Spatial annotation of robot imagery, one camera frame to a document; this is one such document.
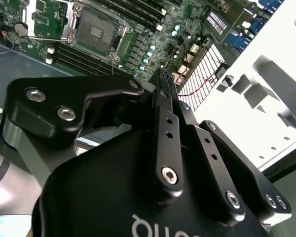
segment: black ram slot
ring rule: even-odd
[[[125,8],[123,8],[121,6],[116,6],[115,4],[112,4],[111,2],[108,2],[106,0],[96,0],[96,1],[102,3],[103,5],[105,5],[106,7],[110,8],[114,11],[117,11],[119,14],[121,14],[123,16],[126,16],[126,17],[132,19],[133,21],[142,24],[143,26],[146,26],[147,28],[151,29],[152,31],[154,31],[156,29],[156,25],[154,23],[146,21],[141,16],[134,15],[132,12],[127,11]]]
[[[149,12],[150,14],[155,16],[158,20],[161,20],[163,18],[161,11],[159,11],[155,8],[152,8],[151,6],[147,5],[144,1],[140,1],[140,0],[129,0],[129,1],[131,2],[130,4],[136,5],[137,9],[143,9],[143,10]]]
[[[71,63],[69,63],[67,61],[63,61],[61,59],[57,59],[56,65],[57,64],[65,66],[67,68],[74,69],[76,72],[82,73],[86,76],[92,76],[92,75],[99,76],[99,74],[97,74],[96,72],[90,72],[90,71],[86,70],[85,68],[77,66],[76,64],[71,64]]]
[[[154,0],[143,0],[146,4],[148,4],[149,6],[158,9],[159,11],[161,11],[163,9],[163,5],[154,1]]]
[[[65,51],[67,54],[70,54],[71,57],[79,57],[80,59],[83,59],[83,60],[87,60],[89,64],[92,64],[94,66],[97,66],[97,67],[102,67],[102,68],[105,68],[107,70],[111,70],[111,65],[108,65],[100,60],[97,60],[83,52],[80,52],[80,51],[77,51],[76,49],[72,48],[72,47],[69,47],[65,44],[62,44],[60,43],[59,44],[59,47],[58,47],[58,51],[59,52],[63,52]],[[127,74],[126,72],[120,70],[120,69],[116,69],[114,68],[114,71],[119,74],[119,75],[125,75]]]
[[[171,2],[173,2],[177,6],[181,6],[183,0],[171,0]]]
[[[72,65],[75,65],[78,68],[85,69],[86,71],[89,71],[89,72],[92,72],[92,71],[98,72],[100,75],[111,75],[112,74],[111,70],[109,71],[109,70],[103,69],[101,67],[92,67],[89,64],[87,64],[86,61],[81,60],[80,58],[72,58],[71,56],[64,55],[61,52],[59,52],[57,54],[56,62],[59,62],[59,60],[70,63]]]
[[[114,1],[114,2],[116,2],[116,4],[120,4],[121,6],[127,8],[128,10],[130,10],[134,13],[140,14],[142,17],[144,17],[148,21],[153,22],[155,24],[157,22],[159,22],[159,20],[162,19],[162,18],[159,19],[157,15],[155,15],[154,16],[155,18],[153,18],[152,16],[150,16],[146,12],[144,12],[141,7],[139,7],[136,4],[132,4],[132,3],[128,2],[127,0],[118,0],[118,1]]]
[[[90,59],[86,59],[83,56],[78,56],[78,55],[76,55],[74,53],[68,52],[68,51],[63,50],[63,49],[60,49],[58,51],[57,56],[58,55],[64,55],[66,57],[73,58],[73,59],[77,60],[78,62],[84,62],[87,66],[90,66],[92,68],[96,68],[96,69],[99,69],[99,70],[111,71],[111,67],[108,68],[108,66],[106,64],[105,65],[98,64],[98,63],[94,62],[95,59],[90,61]]]

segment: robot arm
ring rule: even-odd
[[[0,152],[43,187],[34,236],[266,237],[263,226],[291,216],[287,200],[216,124],[199,125],[159,73],[153,93],[130,76],[9,85]],[[74,157],[78,136],[123,123],[132,130]]]

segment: red wire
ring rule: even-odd
[[[193,95],[193,94],[195,94],[196,92],[198,92],[204,85],[205,85],[205,83],[206,82],[208,82],[210,79],[211,79],[211,77],[214,75],[215,73],[213,73],[213,74],[211,74],[202,84],[201,84],[201,86],[196,90],[196,91],[194,91],[194,92],[192,92],[192,93],[190,93],[190,94],[188,94],[188,95],[178,95],[178,96],[180,96],[180,97],[186,97],[186,96],[191,96],[191,95]]]

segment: silver screw head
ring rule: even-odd
[[[209,122],[208,125],[211,127],[211,129],[216,130],[216,126],[213,123]]]
[[[61,107],[57,110],[57,115],[65,121],[72,121],[75,119],[75,113],[72,109]]]
[[[232,192],[230,191],[227,191],[226,192],[226,197],[228,199],[228,202],[236,209],[239,209],[240,208],[240,202],[238,200],[238,198],[236,197],[235,194],[233,194]]]
[[[282,208],[287,209],[286,203],[280,197],[276,197],[276,199],[281,204]]]
[[[266,197],[268,204],[275,209],[276,208],[275,201],[269,195],[265,195],[265,197]]]
[[[161,94],[164,98],[168,98],[168,96],[166,95],[166,93],[164,93],[162,90],[160,91],[160,94]]]
[[[186,110],[189,110],[189,106],[186,103],[181,102],[181,104],[182,104],[182,107],[183,108],[185,108]]]
[[[177,174],[173,169],[170,167],[163,167],[161,170],[163,178],[169,183],[169,184],[175,184],[178,181]]]
[[[129,84],[134,87],[135,89],[138,89],[138,85],[134,83],[132,80],[129,81]]]
[[[36,89],[27,90],[26,97],[35,102],[43,102],[44,100],[46,100],[45,93]]]

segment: circuit board chip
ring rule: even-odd
[[[83,10],[76,35],[78,44],[96,49],[98,53],[107,55],[117,37],[118,25],[107,19]]]

